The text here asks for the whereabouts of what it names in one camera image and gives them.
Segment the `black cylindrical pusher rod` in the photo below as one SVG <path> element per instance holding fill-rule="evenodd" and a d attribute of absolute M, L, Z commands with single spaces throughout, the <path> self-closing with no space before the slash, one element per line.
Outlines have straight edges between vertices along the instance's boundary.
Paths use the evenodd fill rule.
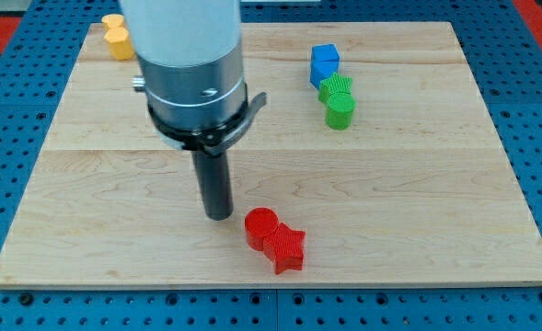
<path fill-rule="evenodd" d="M 193 152 L 191 156 L 206 216 L 214 221 L 227 219 L 234 211 L 234 203 L 226 152 Z"/>

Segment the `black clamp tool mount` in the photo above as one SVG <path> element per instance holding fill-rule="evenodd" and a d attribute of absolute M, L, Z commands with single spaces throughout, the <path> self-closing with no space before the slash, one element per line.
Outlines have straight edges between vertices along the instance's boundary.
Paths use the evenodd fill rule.
<path fill-rule="evenodd" d="M 183 131 L 161 120 L 148 106 L 151 121 L 161 139 L 175 150 L 202 152 L 217 156 L 237 143 L 248 131 L 257 113 L 267 104 L 267 93 L 261 92 L 250 102 L 245 101 L 230 120 L 207 130 Z"/>

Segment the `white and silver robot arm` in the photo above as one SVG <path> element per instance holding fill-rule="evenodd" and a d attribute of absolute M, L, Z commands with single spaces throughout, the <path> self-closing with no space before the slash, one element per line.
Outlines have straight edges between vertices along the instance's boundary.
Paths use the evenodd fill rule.
<path fill-rule="evenodd" d="M 161 140 L 189 151 L 208 218 L 234 210 L 227 150 L 266 104 L 248 95 L 238 0 L 120 0 Z"/>

